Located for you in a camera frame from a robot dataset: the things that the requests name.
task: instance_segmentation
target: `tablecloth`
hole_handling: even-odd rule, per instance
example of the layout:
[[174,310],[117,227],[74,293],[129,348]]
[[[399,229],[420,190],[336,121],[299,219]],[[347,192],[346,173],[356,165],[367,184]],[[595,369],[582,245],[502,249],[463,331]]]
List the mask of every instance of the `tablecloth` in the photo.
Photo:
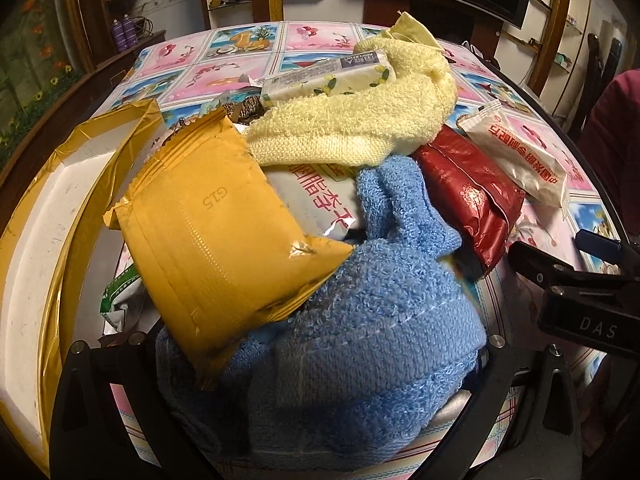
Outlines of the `tablecloth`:
[[[191,121],[206,113],[223,92],[239,102],[247,95],[241,76],[260,80],[267,76],[312,65],[322,59],[351,53],[360,39],[377,34],[380,27],[356,23],[279,22],[219,28],[177,38],[142,51],[133,69],[98,110],[98,114],[118,105],[154,97],[170,127],[180,118]],[[441,42],[458,85],[458,103],[447,124],[459,133],[456,120],[473,113],[492,99],[500,99],[511,125],[532,142],[554,155],[569,175],[570,206],[563,214],[558,209],[525,201],[509,243],[523,240],[572,264],[578,270],[618,272],[617,268],[578,252],[573,238],[584,228],[611,238],[617,238],[609,213],[596,188],[589,180],[572,152],[555,131],[517,92],[485,67],[463,47]],[[474,300],[488,333],[499,333],[514,346],[542,349],[555,341],[536,327],[542,301],[542,291],[518,277],[503,259],[479,282],[470,282],[460,274],[459,280]],[[578,389],[589,383],[603,354],[558,341],[570,364]],[[144,436],[122,392],[116,398],[129,433],[141,456],[153,461]],[[497,449],[517,401],[513,390],[506,399],[500,417],[476,462],[487,460]],[[436,447],[444,433],[466,402],[468,394],[460,392],[436,416],[420,437],[389,462],[348,475],[344,479],[379,480],[408,478],[425,457]],[[248,468],[221,465],[227,478],[273,477],[295,478],[296,474],[254,471]],[[305,474],[309,478],[338,478],[336,474]]]

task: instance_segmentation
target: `red package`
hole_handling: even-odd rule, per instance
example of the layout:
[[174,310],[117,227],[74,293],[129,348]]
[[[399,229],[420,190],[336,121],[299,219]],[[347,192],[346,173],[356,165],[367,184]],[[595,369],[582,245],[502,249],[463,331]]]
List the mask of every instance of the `red package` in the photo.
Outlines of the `red package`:
[[412,157],[422,170],[431,203],[465,242],[472,243],[490,272],[520,215],[524,191],[475,144],[447,125]]

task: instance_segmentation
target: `purple bottle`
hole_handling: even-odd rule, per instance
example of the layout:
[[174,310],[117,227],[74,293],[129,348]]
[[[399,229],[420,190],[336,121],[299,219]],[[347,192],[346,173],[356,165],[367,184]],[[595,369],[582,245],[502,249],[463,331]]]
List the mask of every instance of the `purple bottle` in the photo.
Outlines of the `purple bottle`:
[[133,25],[133,20],[128,14],[124,15],[122,19],[122,28],[124,29],[124,37],[127,40],[127,48],[136,46],[138,44],[138,37],[136,35],[136,27]]
[[127,38],[125,38],[122,24],[118,20],[113,20],[113,25],[111,25],[111,33],[113,34],[113,39],[116,42],[118,53],[124,52],[127,49]]

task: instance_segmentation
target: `open box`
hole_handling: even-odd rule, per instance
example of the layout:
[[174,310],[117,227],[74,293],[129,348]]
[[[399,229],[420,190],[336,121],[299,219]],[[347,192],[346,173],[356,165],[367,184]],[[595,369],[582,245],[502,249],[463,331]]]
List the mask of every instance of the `open box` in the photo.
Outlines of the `open box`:
[[0,237],[0,410],[44,472],[62,359],[76,338],[98,346],[100,298],[122,250],[122,234],[109,231],[102,215],[167,134],[150,100],[80,124]]

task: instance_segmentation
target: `maroon clothing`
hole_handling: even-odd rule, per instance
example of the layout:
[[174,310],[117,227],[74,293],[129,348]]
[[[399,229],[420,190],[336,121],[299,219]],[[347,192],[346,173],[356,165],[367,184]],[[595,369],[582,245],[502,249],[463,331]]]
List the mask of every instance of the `maroon clothing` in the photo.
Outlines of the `maroon clothing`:
[[578,148],[604,184],[627,234],[640,234],[640,70],[617,76],[593,107]]

